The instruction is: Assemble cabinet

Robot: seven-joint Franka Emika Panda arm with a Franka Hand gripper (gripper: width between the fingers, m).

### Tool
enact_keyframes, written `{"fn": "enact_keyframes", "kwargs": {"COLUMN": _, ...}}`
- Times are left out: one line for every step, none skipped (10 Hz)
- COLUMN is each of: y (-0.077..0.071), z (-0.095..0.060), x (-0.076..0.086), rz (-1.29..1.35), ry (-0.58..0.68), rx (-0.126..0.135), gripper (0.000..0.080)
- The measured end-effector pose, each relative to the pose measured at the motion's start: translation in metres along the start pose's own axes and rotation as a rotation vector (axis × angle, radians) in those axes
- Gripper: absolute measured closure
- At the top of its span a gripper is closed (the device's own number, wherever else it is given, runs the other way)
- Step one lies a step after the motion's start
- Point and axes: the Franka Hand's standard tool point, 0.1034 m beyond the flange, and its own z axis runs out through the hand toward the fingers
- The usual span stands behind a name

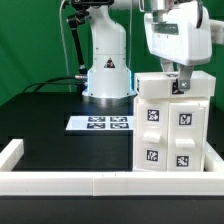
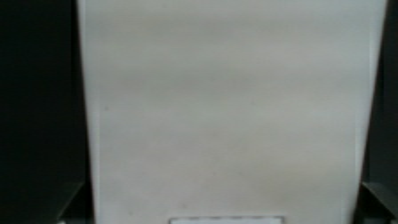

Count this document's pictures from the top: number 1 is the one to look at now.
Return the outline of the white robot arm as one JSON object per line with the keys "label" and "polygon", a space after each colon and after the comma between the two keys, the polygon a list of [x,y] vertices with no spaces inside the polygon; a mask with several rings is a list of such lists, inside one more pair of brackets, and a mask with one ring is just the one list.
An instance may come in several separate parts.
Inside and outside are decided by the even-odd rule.
{"label": "white robot arm", "polygon": [[224,45],[224,21],[209,17],[201,0],[91,0],[87,7],[93,41],[93,64],[83,94],[96,100],[120,100],[133,94],[126,66],[126,33],[108,10],[132,3],[144,13],[149,52],[161,60],[165,73],[178,66],[176,88],[192,88],[196,65],[206,64],[214,43]]}

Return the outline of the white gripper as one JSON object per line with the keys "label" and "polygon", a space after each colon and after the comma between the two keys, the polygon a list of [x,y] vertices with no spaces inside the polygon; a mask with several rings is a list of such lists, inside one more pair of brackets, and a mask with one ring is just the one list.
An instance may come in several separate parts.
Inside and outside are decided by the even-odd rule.
{"label": "white gripper", "polygon": [[208,11],[198,3],[182,3],[167,13],[161,13],[161,16],[162,21],[157,22],[152,13],[144,15],[149,51],[167,59],[161,61],[164,72],[173,72],[173,62],[179,63],[178,89],[187,91],[193,65],[208,63],[212,55]]}

